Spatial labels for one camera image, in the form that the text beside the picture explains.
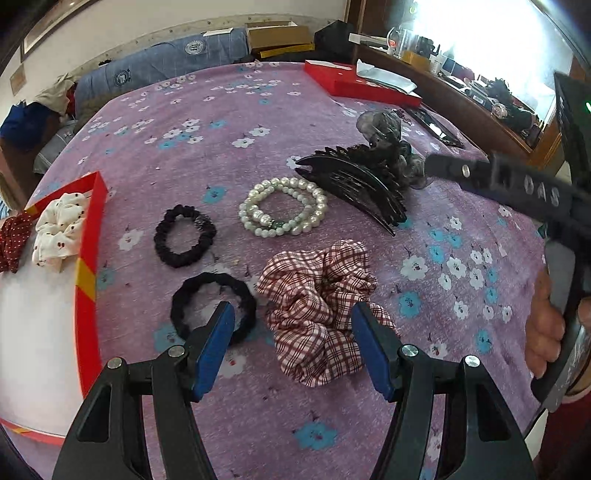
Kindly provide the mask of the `person's right hand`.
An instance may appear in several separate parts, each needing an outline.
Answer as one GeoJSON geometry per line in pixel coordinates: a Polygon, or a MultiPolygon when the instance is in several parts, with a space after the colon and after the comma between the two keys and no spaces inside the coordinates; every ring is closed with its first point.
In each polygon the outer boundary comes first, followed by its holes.
{"type": "Polygon", "coordinates": [[[544,267],[536,279],[525,327],[525,361],[536,379],[542,378],[548,365],[558,360],[565,335],[565,320],[550,302],[551,289],[552,282],[544,267]]]}

